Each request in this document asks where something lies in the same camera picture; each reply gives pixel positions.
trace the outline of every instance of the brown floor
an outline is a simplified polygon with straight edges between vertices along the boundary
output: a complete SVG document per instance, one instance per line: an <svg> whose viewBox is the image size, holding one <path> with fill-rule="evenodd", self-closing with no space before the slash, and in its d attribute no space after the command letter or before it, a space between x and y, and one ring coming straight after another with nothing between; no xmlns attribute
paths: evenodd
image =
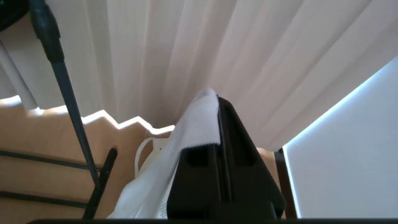
<svg viewBox="0 0 398 224"><path fill-rule="evenodd" d="M103 163L109 149L113 146L118 149L118 158L96 212L96 218L105 218L113 211L123 187L134 178L136 149L151 133L139 123L117 130L103 118L86 125L85 129L98 165ZM151 147L149 144L144 150L140 163L150 153ZM29 116L22 105L0 107L0 148L85 161L67 114ZM259 151L272 176L278 180L274 154L263 149ZM87 170L0 157L0 190L87 202L93 183ZM82 215L83 209L80 208L0 199L2 224L27 223L37 218L80 218Z"/></svg>

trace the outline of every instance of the white strap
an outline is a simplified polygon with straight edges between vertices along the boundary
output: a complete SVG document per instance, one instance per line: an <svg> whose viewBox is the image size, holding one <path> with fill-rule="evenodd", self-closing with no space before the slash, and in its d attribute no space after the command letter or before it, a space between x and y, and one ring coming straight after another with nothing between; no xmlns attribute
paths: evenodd
<svg viewBox="0 0 398 224"><path fill-rule="evenodd" d="M137 152L136 152L136 160L134 161L134 173L135 173L135 178L137 178L138 176L138 172L139 172L139 168L138 168L138 161L139 161L139 157L141 155L142 150L144 149L144 147L146 146L146 144L150 141L150 140L155 140L155 138L147 138L145 139L141 145L138 147Z"/></svg>

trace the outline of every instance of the black metal rod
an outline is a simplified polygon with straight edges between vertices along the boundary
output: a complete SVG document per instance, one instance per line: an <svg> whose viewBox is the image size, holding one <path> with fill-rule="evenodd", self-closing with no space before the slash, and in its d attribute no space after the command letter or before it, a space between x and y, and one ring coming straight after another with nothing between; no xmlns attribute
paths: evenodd
<svg viewBox="0 0 398 224"><path fill-rule="evenodd" d="M106 183L108 182L109 175L112 171L113 164L118 156L118 152L116 149L111 149L106 156L106 160L104 163L104 167L99 175L99 181L101 182L101 187L94 188L93 193L91 194L90 200L88 201L87 208L83 215L83 219L92 219L95 216L95 212L97 211L98 205L100 204L100 200L102 194L104 193Z"/></svg>
<svg viewBox="0 0 398 224"><path fill-rule="evenodd" d="M28 155L28 154L22 154L19 152L9 152L9 151L0 150L0 156L7 156L7 157L18 158L18 159L26 159L26 160L37 161L37 162L46 162L48 164L55 164L55 165L72 167L72 168L77 168L77 169L85 169L85 170L89 169L88 166L85 164L78 164L75 162L67 162L67 161L62 161L59 159L50 159L50 158L45 158L45 157L40 157L40 156L33 156L33 155ZM101 172L101 168L97 167L96 171Z"/></svg>
<svg viewBox="0 0 398 224"><path fill-rule="evenodd" d="M71 200L63 200L63 199L50 198L50 197L41 197L41 196L36 196L36 195L20 194L20 193L14 193L14 192L6 192L6 191L1 191L0 197L7 197L7 198L13 198L13 199L19 199L19 200L28 200L31 202L42 202L42 203L52 203L52 204L56 204L56 205L66 205L66 206L71 206L71 207L76 207L76 208L86 208L88 205L87 203L74 202Z"/></svg>
<svg viewBox="0 0 398 224"><path fill-rule="evenodd" d="M75 128L75 132L79 140L81 150L83 151L83 154L85 156L88 169L90 171L91 177L93 178L95 187L100 188L101 183L95 169L93 155L91 154L90 145L88 144L87 141L87 136L85 133L85 129L83 127L83 122L81 121L79 108L77 106L75 94L73 93L72 84L70 83L68 70L65 65L65 62L62 61L62 62L51 63L51 66L54 71L55 78L57 79L58 86L60 87L63 100L65 101L65 105L68 108L69 117L72 121L73 127Z"/></svg>

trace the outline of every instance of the pleated curtain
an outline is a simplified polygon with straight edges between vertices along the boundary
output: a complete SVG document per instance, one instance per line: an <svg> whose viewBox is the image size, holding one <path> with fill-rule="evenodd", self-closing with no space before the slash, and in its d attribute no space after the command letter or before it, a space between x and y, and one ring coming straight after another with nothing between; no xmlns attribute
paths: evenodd
<svg viewBox="0 0 398 224"><path fill-rule="evenodd" d="M82 116L175 124L204 88L278 150L398 55L396 0L48 0ZM62 106L29 15L0 33L0 98Z"/></svg>

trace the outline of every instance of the white bag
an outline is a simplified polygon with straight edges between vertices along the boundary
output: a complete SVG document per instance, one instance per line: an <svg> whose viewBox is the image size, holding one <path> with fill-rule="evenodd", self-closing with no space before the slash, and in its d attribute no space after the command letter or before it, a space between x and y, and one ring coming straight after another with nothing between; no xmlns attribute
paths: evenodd
<svg viewBox="0 0 398 224"><path fill-rule="evenodd" d="M189 147L220 143L217 114L216 93L213 90L199 92L163 149L154 152L158 156L151 157L153 161L141 167L136 179L125 186L108 218L167 218L167 199L180 152Z"/></svg>

